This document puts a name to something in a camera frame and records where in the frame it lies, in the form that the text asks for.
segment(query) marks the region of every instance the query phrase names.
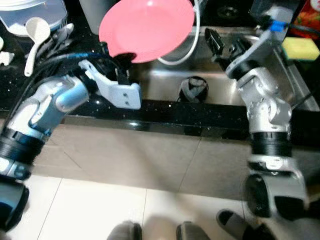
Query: sponge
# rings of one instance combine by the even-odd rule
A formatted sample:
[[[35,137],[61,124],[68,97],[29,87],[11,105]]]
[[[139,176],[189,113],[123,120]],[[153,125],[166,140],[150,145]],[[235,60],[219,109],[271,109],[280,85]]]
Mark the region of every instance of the sponge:
[[[320,55],[317,45],[310,38],[287,36],[282,47],[289,60],[314,61]]]

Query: black countertop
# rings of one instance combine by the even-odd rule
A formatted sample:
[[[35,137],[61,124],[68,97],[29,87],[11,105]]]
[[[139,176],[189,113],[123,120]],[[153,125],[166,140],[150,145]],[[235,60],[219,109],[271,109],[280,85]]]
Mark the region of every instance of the black countertop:
[[[77,42],[69,51],[98,50],[98,36],[90,32],[78,1],[66,1],[66,6],[68,22],[75,25],[72,38]],[[3,51],[15,53],[9,66],[0,66],[0,117],[5,118],[26,80],[24,56],[33,43],[30,39],[8,33],[2,24],[0,35],[5,41]],[[64,73],[76,64],[64,64],[58,71]],[[244,106],[143,100],[140,110],[127,110],[116,108],[103,97],[93,95],[89,102],[67,116],[65,122],[233,140],[249,139],[249,123]],[[319,112],[295,110],[291,122],[292,142],[295,145],[320,146]]]

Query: pink plate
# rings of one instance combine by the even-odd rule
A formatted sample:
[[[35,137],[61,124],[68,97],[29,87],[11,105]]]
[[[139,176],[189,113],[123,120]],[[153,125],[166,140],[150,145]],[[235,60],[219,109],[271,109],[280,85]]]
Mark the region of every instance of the pink plate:
[[[99,39],[112,57],[135,53],[132,62],[145,63],[177,48],[194,19],[190,0],[121,0],[104,16]]]

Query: white plastic spoon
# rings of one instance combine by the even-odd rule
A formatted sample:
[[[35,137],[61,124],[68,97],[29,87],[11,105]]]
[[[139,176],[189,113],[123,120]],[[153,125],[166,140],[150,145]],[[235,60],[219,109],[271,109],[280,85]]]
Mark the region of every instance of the white plastic spoon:
[[[34,41],[28,59],[26,60],[24,75],[30,77],[34,71],[36,55],[40,45],[49,38],[50,27],[46,20],[40,17],[32,17],[25,24],[29,38]]]

